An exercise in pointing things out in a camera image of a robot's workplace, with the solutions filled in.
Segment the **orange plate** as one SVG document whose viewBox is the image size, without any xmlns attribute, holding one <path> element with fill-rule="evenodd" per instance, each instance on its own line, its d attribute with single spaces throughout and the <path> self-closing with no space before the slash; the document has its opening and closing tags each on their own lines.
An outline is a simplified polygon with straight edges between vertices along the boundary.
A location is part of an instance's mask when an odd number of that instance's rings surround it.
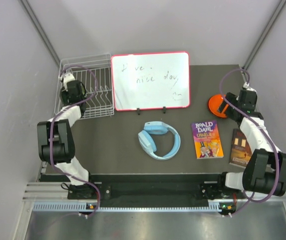
<svg viewBox="0 0 286 240">
<path fill-rule="evenodd" d="M 209 111 L 219 117 L 219 118 L 222 118 L 222 119 L 226 119 L 227 116 L 225 113 L 221 113 L 221 112 L 218 112 L 218 109 L 220 107 L 220 105 L 223 103 L 223 97 L 221 96 L 221 94 L 216 94 L 216 95 L 213 95 L 209 100 L 208 100 L 208 109 Z"/>
</svg>

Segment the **lime green plate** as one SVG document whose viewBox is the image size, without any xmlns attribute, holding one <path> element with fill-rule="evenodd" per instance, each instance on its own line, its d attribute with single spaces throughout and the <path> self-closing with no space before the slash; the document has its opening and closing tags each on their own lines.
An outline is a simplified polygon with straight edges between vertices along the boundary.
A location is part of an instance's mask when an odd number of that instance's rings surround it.
<svg viewBox="0 0 286 240">
<path fill-rule="evenodd" d="M 84 97 L 86 97 L 86 89 L 85 89 L 85 86 L 84 86 L 84 84 L 82 82 L 81 82 L 81 91 L 82 91 L 82 95 Z"/>
</svg>

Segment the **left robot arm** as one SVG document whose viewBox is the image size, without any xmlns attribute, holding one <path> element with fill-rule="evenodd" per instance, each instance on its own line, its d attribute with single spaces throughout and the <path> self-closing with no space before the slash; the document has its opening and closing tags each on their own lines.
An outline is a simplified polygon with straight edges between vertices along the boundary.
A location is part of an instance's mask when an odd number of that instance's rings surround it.
<svg viewBox="0 0 286 240">
<path fill-rule="evenodd" d="M 95 195 L 96 186 L 90 173 L 77 160 L 75 143 L 71 131 L 73 124 L 85 112 L 86 90 L 79 80 L 64 83 L 60 90 L 63 108 L 55 118 L 37 124 L 38 151 L 40 159 L 67 176 L 70 184 L 61 184 L 68 191 L 68 199 L 85 200 Z"/>
</svg>

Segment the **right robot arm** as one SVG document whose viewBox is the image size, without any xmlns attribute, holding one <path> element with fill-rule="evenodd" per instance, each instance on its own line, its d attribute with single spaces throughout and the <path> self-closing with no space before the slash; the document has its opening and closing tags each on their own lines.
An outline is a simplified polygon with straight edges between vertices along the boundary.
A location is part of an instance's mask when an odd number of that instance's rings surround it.
<svg viewBox="0 0 286 240">
<path fill-rule="evenodd" d="M 263 116 L 255 111 L 257 94 L 242 88 L 239 95 L 227 93 L 218 111 L 234 120 L 245 135 L 252 156 L 243 172 L 224 172 L 216 192 L 227 198 L 234 190 L 282 196 L 286 191 L 286 153 L 271 140 Z"/>
</svg>

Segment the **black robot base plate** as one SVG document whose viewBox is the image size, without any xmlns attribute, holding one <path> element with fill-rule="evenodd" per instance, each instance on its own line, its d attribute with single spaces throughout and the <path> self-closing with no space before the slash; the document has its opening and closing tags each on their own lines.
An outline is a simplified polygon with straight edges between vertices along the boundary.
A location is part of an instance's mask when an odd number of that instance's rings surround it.
<svg viewBox="0 0 286 240">
<path fill-rule="evenodd" d="M 101 188 L 102 199 L 118 197 L 187 196 L 196 200 L 241 197 L 224 186 L 226 173 L 91 174 L 89 182 Z"/>
</svg>

